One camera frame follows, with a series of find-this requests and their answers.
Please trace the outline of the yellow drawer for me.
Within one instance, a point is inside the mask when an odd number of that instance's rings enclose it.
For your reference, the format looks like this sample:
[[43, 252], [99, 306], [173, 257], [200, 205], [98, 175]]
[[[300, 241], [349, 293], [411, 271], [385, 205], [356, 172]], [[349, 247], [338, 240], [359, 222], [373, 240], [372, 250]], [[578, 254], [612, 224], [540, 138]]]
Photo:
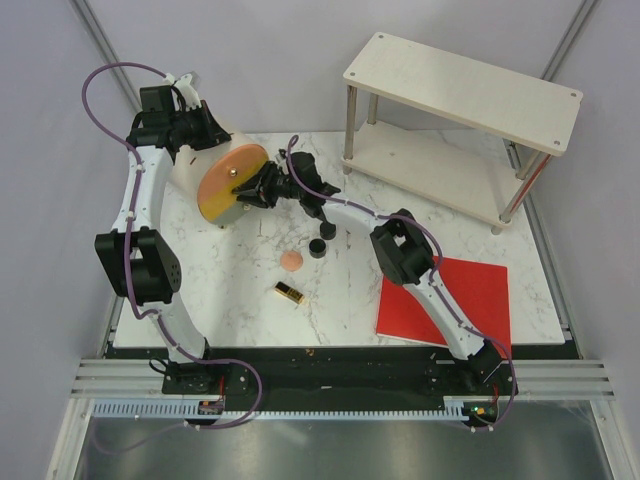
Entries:
[[197, 193], [197, 205], [204, 219], [210, 223], [221, 221], [237, 203], [237, 195], [230, 186], [200, 188]]

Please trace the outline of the orange top drawer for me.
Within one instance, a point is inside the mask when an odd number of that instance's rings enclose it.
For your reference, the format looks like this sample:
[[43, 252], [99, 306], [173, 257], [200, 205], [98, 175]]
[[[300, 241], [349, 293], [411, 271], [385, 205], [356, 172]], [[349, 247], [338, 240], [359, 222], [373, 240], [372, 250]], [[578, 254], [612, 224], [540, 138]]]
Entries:
[[258, 144], [245, 144], [224, 154], [204, 174], [197, 192], [199, 203], [231, 201], [233, 190], [253, 177], [269, 159]]

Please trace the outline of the cream drawer organizer shell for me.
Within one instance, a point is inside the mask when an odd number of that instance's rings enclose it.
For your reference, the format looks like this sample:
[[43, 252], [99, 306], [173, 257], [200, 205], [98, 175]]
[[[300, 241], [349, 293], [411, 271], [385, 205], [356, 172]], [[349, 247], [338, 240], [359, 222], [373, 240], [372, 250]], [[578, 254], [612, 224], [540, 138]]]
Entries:
[[169, 177], [170, 183], [191, 203], [197, 202], [200, 183], [211, 167], [232, 150], [253, 143], [249, 136], [236, 129], [224, 117], [215, 116], [214, 119], [230, 135], [231, 140], [204, 150], [183, 146], [176, 155]]

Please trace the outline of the pink makeup sponge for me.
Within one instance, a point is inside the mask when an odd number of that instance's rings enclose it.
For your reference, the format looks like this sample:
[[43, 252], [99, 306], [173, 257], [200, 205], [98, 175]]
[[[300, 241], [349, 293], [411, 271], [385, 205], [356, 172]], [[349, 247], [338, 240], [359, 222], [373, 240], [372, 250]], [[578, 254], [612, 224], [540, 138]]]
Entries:
[[298, 271], [304, 263], [302, 255], [297, 251], [286, 251], [280, 257], [280, 264], [283, 269], [289, 272]]

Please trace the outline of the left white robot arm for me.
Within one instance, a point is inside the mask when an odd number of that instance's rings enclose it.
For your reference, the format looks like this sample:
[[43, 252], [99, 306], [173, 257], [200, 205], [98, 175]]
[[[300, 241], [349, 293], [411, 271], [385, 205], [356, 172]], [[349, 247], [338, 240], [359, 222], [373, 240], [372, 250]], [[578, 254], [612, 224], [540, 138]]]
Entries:
[[221, 146], [231, 136], [214, 119], [195, 87], [195, 77], [166, 74], [160, 85], [140, 91], [141, 110], [121, 143], [129, 169], [122, 205], [94, 247], [117, 296], [129, 301], [138, 320], [148, 319], [176, 364], [189, 364], [185, 382], [208, 393], [219, 369], [206, 358], [208, 342], [195, 327], [180, 295], [179, 259], [160, 232], [164, 192], [177, 155]]

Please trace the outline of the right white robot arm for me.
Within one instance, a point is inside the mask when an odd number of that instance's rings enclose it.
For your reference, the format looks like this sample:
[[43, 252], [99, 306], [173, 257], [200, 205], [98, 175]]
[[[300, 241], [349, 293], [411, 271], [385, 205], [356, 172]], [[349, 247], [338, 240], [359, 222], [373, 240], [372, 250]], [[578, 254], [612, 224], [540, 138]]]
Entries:
[[280, 199], [296, 200], [312, 218], [367, 235], [384, 277], [419, 303], [451, 355], [462, 363], [457, 371], [460, 386], [469, 393], [483, 392], [493, 383], [506, 350], [480, 332], [445, 286], [436, 240], [406, 209], [381, 215], [339, 193], [321, 178], [315, 158], [306, 152], [288, 155], [285, 167], [266, 162], [233, 189], [238, 201], [263, 209], [275, 207]]

